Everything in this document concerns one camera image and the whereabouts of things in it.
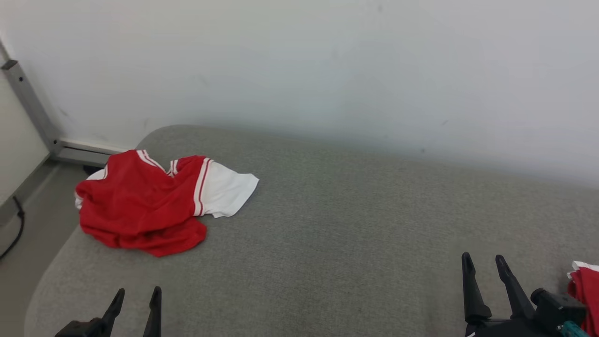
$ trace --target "gray floor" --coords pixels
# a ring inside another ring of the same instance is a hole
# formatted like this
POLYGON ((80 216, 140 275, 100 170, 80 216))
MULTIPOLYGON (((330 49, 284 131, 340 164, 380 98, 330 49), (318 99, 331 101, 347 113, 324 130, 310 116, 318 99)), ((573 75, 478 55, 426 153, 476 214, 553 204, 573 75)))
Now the gray floor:
POLYGON ((22 237, 0 261, 2 336, 23 336, 25 311, 35 287, 78 224, 73 192, 86 178, 85 172, 81 166, 67 163, 56 164, 49 171, 46 181, 23 202, 26 222, 22 237))

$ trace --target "sleeve hem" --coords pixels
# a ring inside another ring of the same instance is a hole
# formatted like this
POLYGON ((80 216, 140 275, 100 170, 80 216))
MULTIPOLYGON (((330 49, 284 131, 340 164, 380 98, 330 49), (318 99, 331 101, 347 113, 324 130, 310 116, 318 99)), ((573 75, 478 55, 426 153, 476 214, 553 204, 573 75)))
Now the sleeve hem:
POLYGON ((235 201, 233 201, 229 207, 220 211, 212 213, 212 216, 215 218, 220 218, 221 216, 233 216, 235 215, 246 203, 247 199, 254 193, 256 186, 258 186, 258 182, 260 179, 256 178, 253 174, 248 174, 249 179, 246 182, 246 186, 242 192, 237 195, 235 201))

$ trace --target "red stripe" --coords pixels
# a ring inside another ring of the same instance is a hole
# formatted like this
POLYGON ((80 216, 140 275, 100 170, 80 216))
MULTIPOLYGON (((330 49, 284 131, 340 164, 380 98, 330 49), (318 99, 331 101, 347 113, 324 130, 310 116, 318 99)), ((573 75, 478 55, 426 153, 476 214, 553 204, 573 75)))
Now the red stripe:
POLYGON ((206 161, 206 169, 204 170, 204 177, 202 177, 202 184, 199 186, 199 215, 201 216, 204 213, 204 204, 202 203, 202 189, 204 189, 204 181, 206 180, 206 173, 208 173, 208 165, 210 164, 210 159, 206 161))

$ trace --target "white panel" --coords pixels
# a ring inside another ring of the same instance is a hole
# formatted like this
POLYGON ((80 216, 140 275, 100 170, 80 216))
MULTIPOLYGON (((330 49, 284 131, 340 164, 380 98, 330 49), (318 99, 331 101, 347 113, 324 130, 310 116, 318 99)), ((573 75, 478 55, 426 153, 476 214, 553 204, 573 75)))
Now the white panel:
POLYGON ((48 155, 31 120, 0 73, 0 204, 48 155))
POLYGON ((595 0, 5 0, 70 139, 170 124, 345 140, 599 186, 595 0))

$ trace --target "black cable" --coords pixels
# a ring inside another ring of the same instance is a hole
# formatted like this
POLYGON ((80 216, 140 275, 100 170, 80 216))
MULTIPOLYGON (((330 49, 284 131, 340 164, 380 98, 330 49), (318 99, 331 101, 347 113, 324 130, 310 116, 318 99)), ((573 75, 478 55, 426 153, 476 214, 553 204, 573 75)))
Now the black cable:
POLYGON ((2 255, 0 255, 0 260, 2 260, 6 256, 6 254, 8 254, 8 252, 10 252, 10 250, 17 244, 17 242, 21 238, 21 234, 23 234, 23 227, 25 227, 25 211, 21 207, 21 203, 19 202, 17 197, 13 196, 13 200, 14 203, 17 204, 17 208, 19 209, 19 211, 17 212, 17 216, 21 218, 21 228, 19 229, 17 237, 14 238, 10 246, 8 246, 8 248, 2 253, 2 255))

